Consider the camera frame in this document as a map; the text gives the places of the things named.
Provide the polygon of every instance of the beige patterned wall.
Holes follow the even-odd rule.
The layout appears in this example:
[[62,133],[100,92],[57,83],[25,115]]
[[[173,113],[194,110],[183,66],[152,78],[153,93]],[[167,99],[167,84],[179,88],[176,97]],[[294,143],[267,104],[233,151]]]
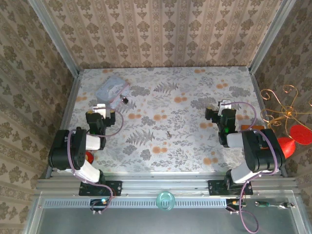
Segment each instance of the beige patterned wall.
[[0,0],[0,234],[19,234],[72,85],[28,2]]
[[44,0],[83,68],[248,65],[281,0]]
[[[295,105],[298,112],[312,112],[312,0],[297,0],[282,29],[256,72],[260,89],[270,88],[283,94],[282,86],[292,84],[299,90]],[[291,97],[283,102],[290,105]],[[276,101],[265,102],[275,108]],[[299,119],[312,128],[312,115]],[[297,150],[287,161],[287,172],[297,177],[304,203],[312,220],[312,146],[297,144]]]

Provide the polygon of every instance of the floral tablecloth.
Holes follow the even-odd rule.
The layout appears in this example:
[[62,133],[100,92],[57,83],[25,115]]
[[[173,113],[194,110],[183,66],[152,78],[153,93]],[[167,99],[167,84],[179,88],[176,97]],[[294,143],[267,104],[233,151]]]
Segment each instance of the floral tablecloth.
[[[130,83],[129,103],[117,109],[123,130],[94,151],[93,165],[104,172],[227,171],[243,160],[242,150],[223,148],[218,129],[205,119],[205,108],[217,109],[230,99],[260,108],[246,67],[88,69],[82,74],[70,127],[88,129],[85,112],[97,104],[95,92],[112,75]],[[235,105],[236,127],[250,124],[252,110]],[[116,114],[115,132],[121,124]]]

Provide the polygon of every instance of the metal base plate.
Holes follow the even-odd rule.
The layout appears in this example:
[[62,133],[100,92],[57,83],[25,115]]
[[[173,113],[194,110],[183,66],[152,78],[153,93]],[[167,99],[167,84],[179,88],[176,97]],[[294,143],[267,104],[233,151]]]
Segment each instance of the metal base plate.
[[[106,185],[113,190],[114,196],[121,196],[122,181],[107,180]],[[81,183],[79,188],[79,196],[109,196],[108,189],[100,186]]]
[[[221,195],[240,195],[241,187],[227,190],[224,186],[224,180],[208,180],[208,188],[210,196]],[[249,182],[244,189],[245,195],[253,195],[252,184]]]

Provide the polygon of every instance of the clear glass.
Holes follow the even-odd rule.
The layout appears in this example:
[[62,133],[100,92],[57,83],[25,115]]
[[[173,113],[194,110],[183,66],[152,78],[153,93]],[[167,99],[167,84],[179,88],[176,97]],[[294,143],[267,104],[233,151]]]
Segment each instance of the clear glass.
[[156,203],[162,211],[169,211],[175,206],[175,196],[170,192],[162,192],[158,195]]

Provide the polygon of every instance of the cable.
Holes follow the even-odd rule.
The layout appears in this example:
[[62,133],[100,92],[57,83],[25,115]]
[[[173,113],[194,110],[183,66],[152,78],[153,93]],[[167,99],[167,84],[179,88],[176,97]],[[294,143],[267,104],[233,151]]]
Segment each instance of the cable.
[[232,104],[239,104],[239,103],[249,105],[253,110],[254,118],[253,118],[253,122],[251,123],[251,125],[247,128],[247,130],[249,130],[250,128],[252,128],[255,125],[255,122],[257,120],[257,112],[255,111],[255,108],[252,105],[250,105],[249,103],[244,102],[244,101],[234,101],[234,102],[230,102],[230,103],[224,103],[221,105],[225,106],[225,105],[232,105]]
[[[254,126],[254,124],[255,124],[255,122],[256,122],[257,113],[256,113],[255,108],[254,108],[252,105],[250,105],[249,103],[243,102],[243,101],[236,101],[236,102],[226,103],[226,104],[222,104],[222,105],[230,105],[230,104],[238,104],[238,103],[247,104],[247,105],[249,105],[249,106],[252,108],[252,110],[253,110],[254,119],[253,119],[252,124],[247,128],[246,131],[248,131],[250,128],[252,128],[252,127]],[[273,160],[274,160],[274,170],[273,170],[272,172],[269,172],[269,173],[260,172],[260,173],[258,173],[258,174],[256,174],[256,175],[252,176],[250,179],[248,179],[248,180],[245,181],[245,183],[244,183],[244,185],[243,185],[243,187],[242,187],[242,189],[241,189],[241,191],[240,191],[240,195],[239,195],[239,206],[238,206],[238,211],[239,211],[240,220],[242,221],[242,224],[243,224],[244,228],[246,229],[246,231],[248,231],[248,232],[251,233],[251,234],[255,234],[255,233],[257,233],[257,232],[259,231],[259,222],[258,222],[257,218],[254,216],[254,214],[250,213],[249,211],[243,211],[243,210],[242,210],[241,204],[242,204],[243,192],[244,192],[244,189],[245,189],[246,185],[249,183],[249,181],[251,181],[251,180],[253,180],[253,179],[255,179],[255,178],[261,177],[262,175],[269,175],[269,176],[270,176],[270,175],[275,174],[276,171],[277,171],[278,165],[277,165],[277,157],[276,157],[275,151],[274,151],[273,146],[272,146],[272,144],[270,143],[269,139],[267,138],[267,136],[266,136],[263,132],[261,132],[260,130],[258,130],[258,129],[252,129],[252,131],[258,132],[258,133],[265,139],[265,141],[267,142],[267,144],[268,144],[268,146],[269,146],[269,149],[270,149],[270,151],[271,151],[271,153],[272,153]],[[250,214],[250,215],[255,219],[256,225],[257,225],[256,230],[252,231],[252,230],[250,230],[250,229],[247,228],[247,226],[246,226],[246,224],[245,224],[245,222],[244,222],[244,219],[243,219],[243,214],[242,214],[243,212],[245,212],[245,213],[247,213],[247,214]]]
[[95,134],[92,134],[92,136],[97,136],[97,137],[112,137],[112,136],[115,136],[117,133],[119,133],[123,127],[123,123],[124,123],[124,118],[123,118],[123,115],[121,112],[119,112],[118,110],[115,110],[115,109],[112,109],[112,108],[107,108],[107,107],[103,107],[103,109],[106,109],[106,110],[111,110],[111,111],[115,111],[116,113],[118,113],[121,117],[121,126],[120,128],[118,129],[117,132],[113,133],[113,134],[110,134],[110,135],[95,135]]
[[[97,137],[112,137],[112,136],[116,135],[117,133],[119,133],[121,131],[122,127],[123,127],[124,119],[123,119],[123,116],[122,116],[121,112],[119,112],[119,111],[117,111],[115,109],[112,109],[112,108],[105,108],[105,109],[115,111],[115,112],[117,112],[121,116],[121,120],[122,120],[121,127],[114,134],[110,134],[110,135],[96,135]],[[68,137],[67,137],[67,157],[68,157],[70,168],[72,169],[72,173],[73,173],[74,177],[76,177],[77,179],[81,180],[83,183],[91,184],[91,185],[98,186],[98,187],[104,187],[104,188],[109,190],[110,197],[109,197],[109,200],[107,202],[106,207],[103,209],[103,211],[105,211],[108,208],[111,200],[113,199],[113,191],[112,191],[112,189],[110,187],[108,187],[105,184],[95,184],[95,183],[93,183],[91,181],[88,181],[88,180],[83,179],[80,176],[76,175],[76,169],[74,168],[74,165],[73,165],[73,162],[72,162],[72,158],[71,158],[71,153],[70,153],[70,140],[71,140],[71,136],[72,136],[74,131],[76,131],[76,129],[70,130],[69,134],[68,134]]]

